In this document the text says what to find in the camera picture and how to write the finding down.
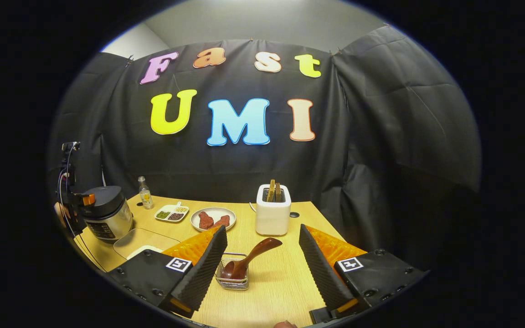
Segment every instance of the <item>black backdrop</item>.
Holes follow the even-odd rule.
[[[196,54],[217,46],[225,49],[224,63],[192,66]],[[150,58],[175,51],[179,56],[157,81],[139,83]],[[261,51],[279,54],[280,72],[254,67]],[[299,71],[294,57],[301,54],[319,60],[320,77]],[[155,133],[152,97],[172,94],[165,119],[174,121],[175,95],[187,89],[197,94],[186,127]],[[208,103],[227,99],[241,114],[253,98],[269,100],[270,143],[207,145]],[[289,99],[313,102],[312,141],[289,138]],[[60,106],[48,148],[52,190],[60,145],[75,140],[82,143],[72,157],[77,191],[102,185],[102,168],[107,184],[120,185],[126,197],[137,193],[143,175],[154,195],[245,203],[256,201],[259,185],[276,179],[293,201],[313,201],[348,242],[391,250],[425,270],[457,224],[439,214],[450,191],[457,185],[477,191],[481,174],[477,126],[463,92],[431,54],[391,26],[333,56],[262,40],[179,46],[128,65],[125,58],[98,54]]]
[[[12,134],[9,147],[0,148],[0,186],[9,185],[9,174],[1,173],[13,167],[20,173],[13,174],[12,185],[32,196],[7,199],[26,210],[21,218],[27,220],[6,220],[10,245],[0,244],[0,254],[9,247],[20,251],[6,261],[0,257],[0,305],[7,297],[14,304],[0,315],[6,322],[33,321],[43,313],[59,322],[90,325],[148,325],[162,319],[84,266],[56,222],[47,220],[53,217],[50,207],[42,205],[44,153],[62,94],[104,44],[167,6],[111,4],[0,6],[0,63],[6,63],[0,66],[0,104],[6,106],[0,126]],[[481,222],[479,229],[458,226],[452,232],[446,249],[455,256],[447,257],[408,302],[392,302],[348,324],[525,323],[525,3],[362,4],[431,50],[464,88],[481,128],[484,159],[489,159],[481,183],[487,206],[469,213]],[[27,302],[27,295],[40,301]]]

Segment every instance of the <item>transparent tray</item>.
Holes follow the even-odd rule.
[[[224,289],[232,289],[235,291],[245,291],[248,289],[248,267],[246,267],[246,275],[244,279],[225,279],[221,278],[221,273],[224,270],[226,264],[230,261],[240,261],[246,257],[246,254],[242,253],[224,253],[216,269],[214,277],[218,284]]]
[[[125,260],[129,260],[145,249],[153,251],[165,251],[180,241],[159,233],[151,232],[142,228],[136,228],[113,244],[113,249]]]

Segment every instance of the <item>wooden table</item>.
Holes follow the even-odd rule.
[[[254,245],[266,237],[256,233],[256,213],[248,203],[213,203],[157,196],[153,196],[153,200],[155,206],[151,210],[137,206],[140,202],[139,195],[127,201],[134,216],[133,228],[143,228],[184,241],[199,233],[190,223],[190,216],[196,210],[224,207],[236,214],[235,225],[227,231],[227,252],[248,254]],[[167,204],[177,204],[178,201],[190,208],[181,222],[155,220],[154,214],[157,210]],[[258,256],[250,263],[248,290],[223,289],[212,278],[200,310],[194,312],[192,320],[219,328],[271,328],[284,320],[289,320],[300,328],[312,324],[309,311],[325,307],[325,303],[317,291],[299,246],[300,225],[302,223],[312,226],[341,240],[344,239],[311,202],[292,203],[291,211],[298,212],[300,216],[290,218],[289,232],[285,236],[276,237],[283,245]],[[96,239],[88,227],[81,236],[94,258],[105,270],[110,271],[125,262],[125,259],[114,251],[113,245]],[[82,247],[80,237],[77,237],[77,244],[90,257],[90,253]]]

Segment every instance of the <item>brown spoon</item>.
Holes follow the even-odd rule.
[[[246,276],[246,267],[255,257],[263,254],[264,252],[271,250],[275,247],[283,245],[283,242],[269,237],[258,243],[247,257],[240,261],[230,261],[222,270],[221,278],[224,279],[244,279]]]

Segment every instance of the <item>ceiling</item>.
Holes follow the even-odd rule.
[[[169,47],[253,38],[336,52],[384,21],[340,0],[186,0],[145,24]]]

